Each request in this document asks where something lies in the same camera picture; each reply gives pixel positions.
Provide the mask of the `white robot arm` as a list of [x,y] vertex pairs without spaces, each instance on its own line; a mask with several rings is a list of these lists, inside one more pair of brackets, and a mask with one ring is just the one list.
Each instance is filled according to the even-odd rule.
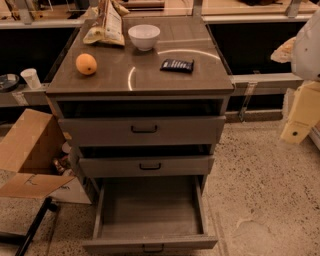
[[291,63],[292,73],[304,80],[280,135],[283,141],[300,144],[320,121],[320,10],[297,35],[276,49],[271,59]]

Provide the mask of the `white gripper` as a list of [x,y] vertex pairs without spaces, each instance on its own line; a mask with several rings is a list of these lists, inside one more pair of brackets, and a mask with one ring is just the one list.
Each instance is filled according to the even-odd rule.
[[320,122],[320,82],[304,82],[293,96],[280,138],[287,143],[300,144]]

